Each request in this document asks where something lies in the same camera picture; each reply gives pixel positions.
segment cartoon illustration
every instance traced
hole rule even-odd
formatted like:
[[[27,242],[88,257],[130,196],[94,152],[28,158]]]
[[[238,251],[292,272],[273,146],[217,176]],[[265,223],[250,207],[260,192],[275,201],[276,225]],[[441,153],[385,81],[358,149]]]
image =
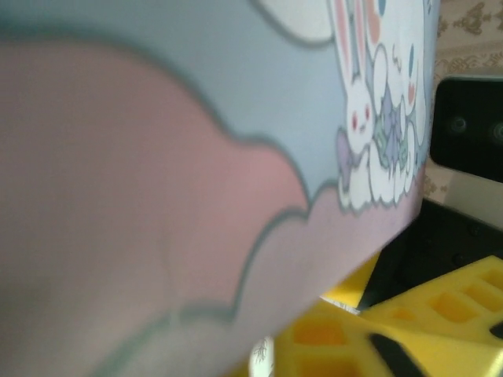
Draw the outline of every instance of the cartoon illustration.
[[[54,278],[2,375],[223,373],[415,218],[420,90],[375,78],[385,2],[65,1],[0,5],[6,270]]]
[[[353,72],[351,25],[346,2],[334,2],[336,46],[346,91],[345,130],[337,132],[336,151],[339,157],[339,192],[344,207],[361,209],[372,200],[369,187],[369,144],[374,131],[374,114],[366,84],[366,47],[363,2],[354,4],[354,28],[358,72]]]
[[[423,0],[367,1],[378,119],[370,148],[370,181],[374,200],[384,203],[398,203],[410,190],[417,146],[427,126],[424,21],[417,14],[424,14]]]
[[[318,24],[315,20],[326,20],[329,12],[346,93],[346,121],[336,135],[341,205],[357,212],[370,203],[398,205],[410,190],[417,146],[427,126],[424,21],[417,16],[424,14],[422,0],[352,2],[352,12],[344,0],[327,1],[325,8],[317,2],[302,21],[292,16],[292,8],[306,7],[304,0],[257,1],[278,24],[307,43],[313,41],[305,27],[307,18]],[[328,30],[323,30],[327,38]],[[371,72],[366,71],[367,51]]]

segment bunny face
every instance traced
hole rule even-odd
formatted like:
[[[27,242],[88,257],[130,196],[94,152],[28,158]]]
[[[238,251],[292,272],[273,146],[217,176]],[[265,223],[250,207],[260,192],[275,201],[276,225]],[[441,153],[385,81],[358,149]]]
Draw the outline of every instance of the bunny face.
[[[346,129],[351,151],[359,155],[372,140],[374,113],[366,84],[366,44],[363,1],[354,3],[354,30],[358,71],[354,72],[351,25],[344,0],[332,2],[337,52],[347,95]]]
[[[372,140],[375,117],[365,81],[357,77],[351,90],[347,98],[347,138],[353,153],[360,154]]]

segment cartoon bunny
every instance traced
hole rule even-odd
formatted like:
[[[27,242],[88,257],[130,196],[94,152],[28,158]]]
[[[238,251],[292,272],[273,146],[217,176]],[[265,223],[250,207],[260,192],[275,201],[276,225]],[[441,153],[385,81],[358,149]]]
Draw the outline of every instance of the cartoon bunny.
[[[337,53],[346,92],[346,125],[336,136],[339,195],[344,207],[361,209],[372,200],[369,180],[369,144],[374,112],[366,84],[365,15],[363,0],[354,2],[354,29],[358,71],[354,72],[351,24],[345,0],[331,2]]]
[[[410,190],[416,162],[416,142],[421,145],[426,126],[424,95],[423,0],[366,0],[367,42],[373,58],[373,100],[387,136],[385,156],[389,168],[374,160],[370,175],[374,200],[398,202]],[[406,124],[415,109],[415,125]],[[406,167],[400,169],[398,151],[406,143]]]

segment gray outline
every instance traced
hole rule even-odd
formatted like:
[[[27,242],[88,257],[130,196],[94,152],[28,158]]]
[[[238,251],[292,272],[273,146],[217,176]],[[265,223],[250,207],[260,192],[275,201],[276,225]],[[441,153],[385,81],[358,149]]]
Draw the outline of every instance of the gray outline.
[[[232,323],[232,321],[236,318],[236,315],[239,313],[240,302],[248,274],[251,270],[255,256],[263,244],[263,241],[273,232],[274,229],[276,229],[277,226],[287,220],[299,219],[306,224],[309,221],[311,211],[314,207],[313,204],[316,203],[321,193],[326,189],[335,189],[336,192],[338,192],[337,182],[334,180],[328,180],[318,188],[312,199],[310,199],[307,195],[306,183],[299,167],[281,145],[261,135],[238,137],[228,126],[226,126],[223,118],[219,116],[209,98],[202,94],[202,91],[198,89],[198,86],[190,77],[188,77],[188,75],[184,74],[183,70],[178,68],[176,64],[172,64],[167,61],[167,59],[157,56],[149,49],[145,49],[135,43],[123,41],[116,35],[106,35],[106,33],[93,32],[85,28],[69,27],[65,23],[56,25],[38,24],[29,27],[10,22],[8,17],[5,16],[0,16],[0,40],[8,42],[44,42],[48,40],[58,42],[97,42],[99,46],[111,46],[114,49],[132,53],[132,57],[143,59],[146,63],[154,65],[156,68],[162,68],[163,70],[169,71],[173,77],[175,77],[180,83],[184,84],[185,89],[200,102],[201,106],[205,107],[208,115],[216,121],[223,137],[228,137],[229,139],[239,142],[242,145],[268,145],[279,151],[291,164],[292,169],[296,172],[299,182],[303,187],[304,197],[308,203],[307,210],[300,210],[298,208],[283,210],[265,225],[262,232],[255,240],[251,251],[248,253],[246,262],[244,263],[240,274],[240,281],[233,298],[233,304],[231,306],[222,302],[198,302],[188,304],[180,312],[179,320],[182,324],[189,324],[200,318],[213,319],[215,322],[220,323]],[[330,41],[324,43],[323,45],[328,45],[332,42],[333,41]],[[340,205],[340,210],[343,215],[351,213],[351,215],[359,216],[372,205],[375,206],[378,204],[379,202],[367,203],[358,211],[352,210],[350,207],[343,208]],[[390,207],[397,207],[397,204],[394,203]],[[133,356],[139,352],[145,344],[147,344],[154,334],[159,331],[169,331],[173,315],[174,314],[172,312],[165,313],[159,320],[146,325],[143,330],[125,340],[117,349],[112,351],[105,358],[105,360],[91,374],[91,377],[119,376],[122,370],[132,360]]]
[[[370,53],[369,51],[369,46],[368,46],[368,43],[365,43],[365,48],[367,49],[367,57],[369,57],[370,59],[370,66],[372,68],[372,70],[374,69],[374,63],[375,63],[375,55],[372,56],[372,54]],[[386,46],[382,43],[382,42],[379,42],[376,46],[376,51],[381,48],[383,51],[384,51],[384,55],[387,59],[387,51],[386,51]],[[336,59],[339,59],[339,53],[337,51],[337,49],[335,49],[335,55],[336,55]],[[343,73],[341,71],[339,71],[340,73],[340,76],[341,76],[341,82],[344,82],[343,80]],[[367,77],[365,78],[365,84],[367,85],[368,89],[372,92],[373,91],[373,87],[371,87],[368,83],[368,80],[370,79],[369,75],[367,74]],[[344,90],[344,98],[345,98],[345,101],[347,102],[347,92],[346,90]],[[376,104],[374,101],[372,101],[372,106],[373,106],[373,111],[374,113],[376,113]],[[410,119],[412,117],[412,112],[415,111],[415,107],[416,107],[416,104],[414,103],[414,108],[413,110],[411,111],[411,115],[406,115],[406,122],[407,120],[409,120],[413,126],[414,126],[414,138],[415,138],[415,142],[417,144],[417,132],[415,130],[416,128],[416,123],[415,122],[412,122],[412,120]],[[413,172],[413,180],[416,181],[416,178],[417,178],[417,171],[419,171],[419,169],[415,169],[414,167],[414,172]],[[313,197],[313,200],[314,198],[316,198],[316,196],[318,195],[318,192],[319,190],[322,190],[326,184],[329,184],[329,185],[333,185],[335,186],[336,188],[336,191],[339,193],[339,186],[338,186],[338,182],[335,181],[334,183],[334,180],[327,180],[325,181],[325,183],[323,185],[320,186],[320,188],[317,190],[317,192],[315,193],[314,197]],[[337,199],[339,201],[339,208],[340,208],[340,211],[346,215],[346,214],[349,214],[349,213],[352,213],[354,216],[356,217],[359,217],[363,212],[367,211],[369,208],[371,208],[372,206],[382,206],[385,210],[389,210],[389,209],[393,209],[393,208],[398,208],[398,205],[400,204],[400,202],[402,201],[402,198],[404,196],[407,196],[408,194],[405,192],[405,190],[403,191],[403,193],[400,195],[400,198],[398,199],[398,201],[395,201],[395,199],[393,199],[390,203],[385,203],[382,199],[379,199],[379,200],[375,200],[373,198],[373,194],[372,194],[372,186],[371,184],[369,183],[370,185],[370,191],[371,191],[371,195],[372,195],[372,202],[368,202],[368,203],[365,203],[360,209],[356,209],[353,207],[352,203],[350,203],[349,207],[345,207],[343,204],[342,204],[342,201],[341,201],[341,198],[340,198],[340,195],[337,195]]]
[[[255,364],[262,363],[266,359],[267,339],[262,339],[260,344],[253,349],[252,354],[255,357]]]
[[[291,33],[287,28],[281,26],[277,20],[272,17],[269,12],[257,1],[257,0],[248,0],[251,4],[251,7],[255,9],[257,13],[284,39],[286,39],[289,43],[301,47],[303,49],[322,49],[329,45],[335,45],[335,37],[332,34],[332,37],[320,41],[320,42],[308,42],[304,39],[299,38],[298,36]]]

